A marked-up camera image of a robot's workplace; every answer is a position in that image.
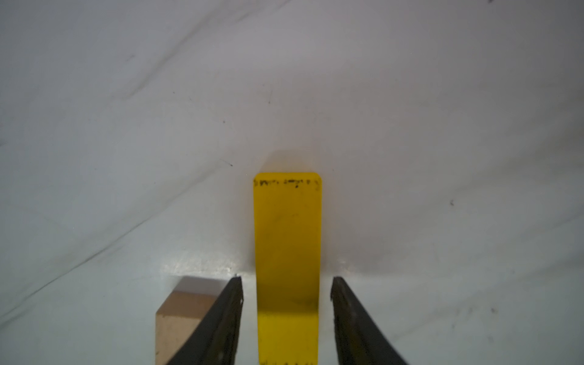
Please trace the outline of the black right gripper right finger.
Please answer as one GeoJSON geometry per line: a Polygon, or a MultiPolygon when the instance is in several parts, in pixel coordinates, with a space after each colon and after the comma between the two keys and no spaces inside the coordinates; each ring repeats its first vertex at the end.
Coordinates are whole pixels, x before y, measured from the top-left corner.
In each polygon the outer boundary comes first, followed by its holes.
{"type": "Polygon", "coordinates": [[[330,298],[334,307],[335,343],[340,364],[407,364],[344,278],[333,278],[330,298]]]}

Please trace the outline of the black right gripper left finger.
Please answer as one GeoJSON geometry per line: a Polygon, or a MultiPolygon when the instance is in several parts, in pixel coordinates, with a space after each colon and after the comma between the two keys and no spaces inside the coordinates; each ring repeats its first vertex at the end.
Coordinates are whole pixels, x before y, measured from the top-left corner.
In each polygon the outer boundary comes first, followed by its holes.
{"type": "Polygon", "coordinates": [[[235,363],[243,309],[242,278],[220,280],[186,276],[179,280],[175,290],[214,295],[217,299],[167,364],[235,363]]]}

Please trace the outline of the yellow block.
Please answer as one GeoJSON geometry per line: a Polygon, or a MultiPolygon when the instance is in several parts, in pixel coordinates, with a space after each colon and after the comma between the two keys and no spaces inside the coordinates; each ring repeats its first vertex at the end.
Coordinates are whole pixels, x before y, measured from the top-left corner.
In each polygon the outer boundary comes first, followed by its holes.
{"type": "Polygon", "coordinates": [[[316,364],[321,177],[259,173],[253,208],[259,362],[316,364]]]}

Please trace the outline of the natural wood block top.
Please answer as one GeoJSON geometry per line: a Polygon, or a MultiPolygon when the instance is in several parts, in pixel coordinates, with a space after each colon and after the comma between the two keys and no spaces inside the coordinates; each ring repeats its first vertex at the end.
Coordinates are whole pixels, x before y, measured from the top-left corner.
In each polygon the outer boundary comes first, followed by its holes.
{"type": "Polygon", "coordinates": [[[155,364],[164,365],[179,351],[217,296],[173,291],[155,315],[155,364]]]}

